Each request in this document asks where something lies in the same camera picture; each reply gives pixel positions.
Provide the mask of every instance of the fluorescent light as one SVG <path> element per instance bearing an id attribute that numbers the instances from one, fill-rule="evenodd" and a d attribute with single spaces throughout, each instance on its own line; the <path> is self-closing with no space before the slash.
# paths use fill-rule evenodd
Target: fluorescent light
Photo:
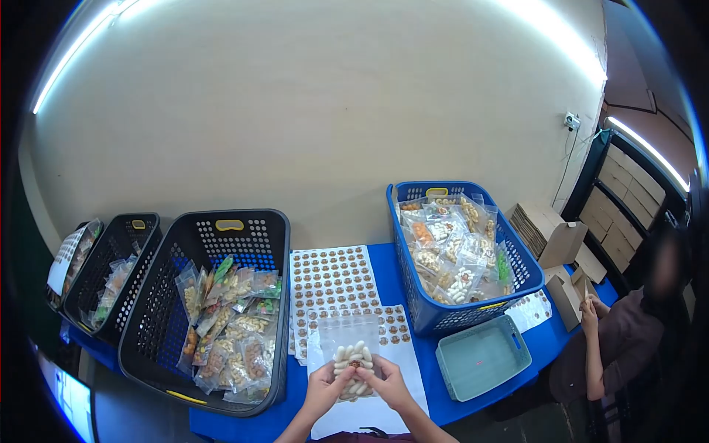
<path id="1" fill-rule="evenodd" d="M 69 60 L 74 57 L 74 54 L 76 54 L 76 52 L 86 42 L 86 40 L 91 36 L 91 34 L 93 34 L 94 31 L 98 29 L 99 26 L 104 23 L 104 21 L 106 21 L 106 19 L 111 16 L 121 15 L 126 9 L 130 8 L 138 2 L 139 0 L 123 0 L 121 2 L 113 2 L 109 4 L 103 11 L 101 11 L 99 15 L 96 16 L 96 18 L 86 27 L 86 29 L 84 29 L 84 32 L 82 32 L 81 35 L 79 35 L 79 37 L 76 39 L 76 41 L 74 41 L 67 53 L 64 54 L 64 57 L 62 57 L 62 59 L 57 64 L 57 67 L 54 69 L 54 72 L 47 80 L 44 89 L 42 89 L 42 93 L 37 99 L 37 103 L 35 104 L 35 108 L 32 113 L 36 114 L 40 110 L 42 103 L 44 103 L 44 100 L 47 98 L 47 93 L 49 93 L 49 90 L 54 85 L 54 82 L 57 81 L 59 74 L 62 73 L 62 70 L 67 66 Z"/>
<path id="2" fill-rule="evenodd" d="M 564 51 L 567 57 L 586 73 L 592 82 L 600 84 L 608 80 L 596 53 L 545 2 L 540 0 L 495 1 L 551 39 L 559 49 Z"/>
<path id="3" fill-rule="evenodd" d="M 608 120 L 615 126 L 617 126 L 621 131 L 624 133 L 628 134 L 630 137 L 634 138 L 635 141 L 637 141 L 639 144 L 641 144 L 650 154 L 652 154 L 656 159 L 662 163 L 668 171 L 674 176 L 675 180 L 677 183 L 682 186 L 685 192 L 689 192 L 689 185 L 687 184 L 686 181 L 682 178 L 681 175 L 672 167 L 671 164 L 665 159 L 665 157 L 662 157 L 662 155 L 657 152 L 655 148 L 653 148 L 648 142 L 645 141 L 644 138 L 640 137 L 635 131 L 627 127 L 626 125 L 622 124 L 617 118 L 615 117 L 608 117 Z"/>

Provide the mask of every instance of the stack of cardboard boxes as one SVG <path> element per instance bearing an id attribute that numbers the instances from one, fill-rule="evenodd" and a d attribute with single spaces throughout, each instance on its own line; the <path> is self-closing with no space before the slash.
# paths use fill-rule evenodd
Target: stack of cardboard boxes
<path id="1" fill-rule="evenodd" d="M 650 226 L 665 192 L 645 170 L 611 145 L 598 178 L 625 203 L 646 229 Z M 630 221 L 595 187 L 580 219 L 601 242 L 618 270 L 623 272 L 642 242 L 642 237 Z"/>

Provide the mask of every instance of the electrical outlet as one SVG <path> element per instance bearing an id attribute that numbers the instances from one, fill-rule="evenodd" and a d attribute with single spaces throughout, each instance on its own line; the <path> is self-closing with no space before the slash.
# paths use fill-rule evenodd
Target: electrical outlet
<path id="1" fill-rule="evenodd" d="M 574 114 L 567 112 L 564 118 L 564 125 L 569 127 L 569 132 L 574 130 L 579 130 L 581 127 L 581 120 Z"/>

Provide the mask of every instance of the blue plastic basket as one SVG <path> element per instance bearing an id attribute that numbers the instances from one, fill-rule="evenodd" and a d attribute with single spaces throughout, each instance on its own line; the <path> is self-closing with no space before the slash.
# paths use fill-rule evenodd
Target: blue plastic basket
<path id="1" fill-rule="evenodd" d="M 485 204 L 495 205 L 490 195 L 479 185 L 469 181 L 404 181 L 386 189 L 389 213 L 394 231 L 396 257 L 406 290 L 406 301 L 411 313 L 413 331 L 417 335 L 444 335 L 502 315 L 519 298 L 539 291 L 544 286 L 544 273 L 525 244 L 512 229 L 502 212 L 497 215 L 497 243 L 505 242 L 515 274 L 515 293 L 492 300 L 483 300 L 461 306 L 438 303 L 424 292 L 406 246 L 403 231 L 396 217 L 394 201 L 409 201 L 431 194 L 482 194 Z"/>

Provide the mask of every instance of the light blue plastic basket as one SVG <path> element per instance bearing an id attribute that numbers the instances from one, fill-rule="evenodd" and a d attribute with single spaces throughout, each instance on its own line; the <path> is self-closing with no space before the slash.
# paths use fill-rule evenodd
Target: light blue plastic basket
<path id="1" fill-rule="evenodd" d="M 457 401 L 468 401 L 500 386 L 532 363 L 509 315 L 442 338 L 436 359 L 448 395 Z"/>
<path id="2" fill-rule="evenodd" d="M 416 274 L 413 259 L 406 247 L 406 240 L 394 209 L 395 201 L 409 201 L 425 196 L 427 192 L 447 191 L 448 194 L 482 194 L 486 205 L 497 206 L 490 195 L 480 186 L 469 181 L 405 181 L 386 189 L 389 213 L 394 232 L 396 257 L 401 267 L 406 302 L 411 313 L 413 331 L 416 335 L 444 335 L 477 325 L 502 315 L 522 296 L 539 291 L 544 286 L 544 273 L 537 260 L 529 252 L 502 212 L 497 215 L 497 243 L 505 242 L 515 274 L 515 293 L 509 296 L 483 300 L 460 306 L 438 303 L 424 292 Z"/>

